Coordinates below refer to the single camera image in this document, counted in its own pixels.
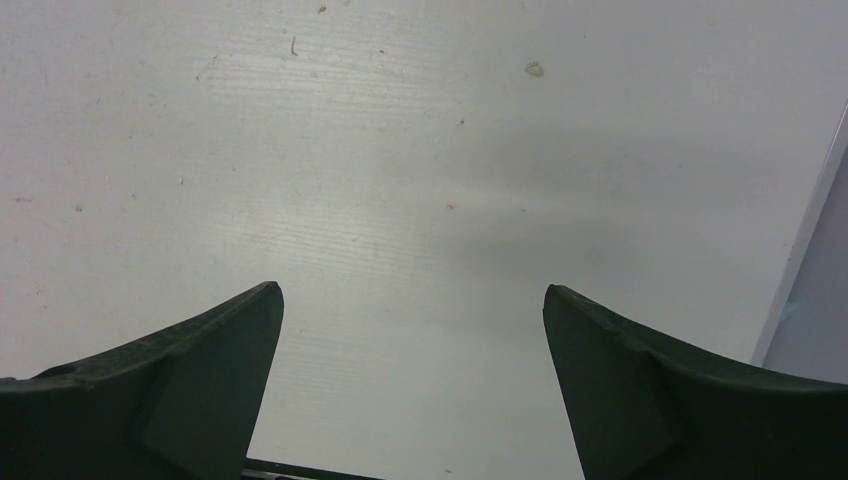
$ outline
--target dust speck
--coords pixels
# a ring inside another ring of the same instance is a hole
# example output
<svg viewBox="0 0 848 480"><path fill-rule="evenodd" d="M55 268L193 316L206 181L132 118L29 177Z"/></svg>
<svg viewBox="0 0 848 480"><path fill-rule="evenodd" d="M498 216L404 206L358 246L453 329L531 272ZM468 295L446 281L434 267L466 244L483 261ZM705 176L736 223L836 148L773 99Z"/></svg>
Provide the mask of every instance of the dust speck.
<svg viewBox="0 0 848 480"><path fill-rule="evenodd" d="M545 69L542 68L542 65L535 60L528 63L524 68L524 71L536 78L542 78L545 76Z"/></svg>

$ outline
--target white surface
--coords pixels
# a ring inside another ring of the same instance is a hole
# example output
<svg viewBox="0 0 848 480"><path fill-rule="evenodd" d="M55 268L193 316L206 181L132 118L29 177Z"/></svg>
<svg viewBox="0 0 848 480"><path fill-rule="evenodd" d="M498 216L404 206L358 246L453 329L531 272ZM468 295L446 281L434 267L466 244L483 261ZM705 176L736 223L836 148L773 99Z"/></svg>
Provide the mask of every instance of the white surface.
<svg viewBox="0 0 848 480"><path fill-rule="evenodd" d="M251 456L579 478L549 283L752 358L848 94L848 3L318 6L0 5L3 375L274 279Z"/></svg>

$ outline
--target white table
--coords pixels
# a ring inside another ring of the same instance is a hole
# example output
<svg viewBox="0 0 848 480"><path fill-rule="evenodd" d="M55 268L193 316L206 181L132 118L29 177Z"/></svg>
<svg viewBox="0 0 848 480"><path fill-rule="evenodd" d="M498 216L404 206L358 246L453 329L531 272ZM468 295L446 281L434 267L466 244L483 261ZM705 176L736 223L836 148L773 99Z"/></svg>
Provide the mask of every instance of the white table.
<svg viewBox="0 0 848 480"><path fill-rule="evenodd" d="M838 163L848 3L435 3L4 2L2 375L273 279L250 456L580 478L549 283L759 362Z"/></svg>

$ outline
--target dark green plastic part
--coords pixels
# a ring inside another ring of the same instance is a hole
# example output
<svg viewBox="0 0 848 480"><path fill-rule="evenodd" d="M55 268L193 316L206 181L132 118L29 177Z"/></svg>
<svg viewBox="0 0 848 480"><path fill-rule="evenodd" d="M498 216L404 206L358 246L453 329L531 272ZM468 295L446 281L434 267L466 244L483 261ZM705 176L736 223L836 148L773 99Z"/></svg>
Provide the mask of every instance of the dark green plastic part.
<svg viewBox="0 0 848 480"><path fill-rule="evenodd" d="M565 287L544 322L587 480L848 478L848 387L714 355Z"/></svg>

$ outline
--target debris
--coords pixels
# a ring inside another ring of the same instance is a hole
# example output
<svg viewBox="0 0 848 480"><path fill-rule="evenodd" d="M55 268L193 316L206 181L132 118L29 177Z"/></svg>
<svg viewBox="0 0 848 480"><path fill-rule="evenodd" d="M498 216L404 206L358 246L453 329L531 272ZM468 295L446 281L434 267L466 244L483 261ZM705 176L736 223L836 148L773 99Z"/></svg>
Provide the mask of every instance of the debris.
<svg viewBox="0 0 848 480"><path fill-rule="evenodd" d="M528 63L527 67L524 68L524 71L536 78L542 78L545 76L545 69L543 69L542 65L535 60Z"/></svg>
<svg viewBox="0 0 848 480"><path fill-rule="evenodd" d="M215 61L218 60L218 55L220 55L220 54L217 54L214 57L212 57L212 60L210 60L209 63L207 63L206 66L203 67L203 70L201 70L197 73L197 75L194 77L195 80L197 80L199 82L200 76L203 75L204 73L208 72L209 69L211 69L212 67L215 66Z"/></svg>

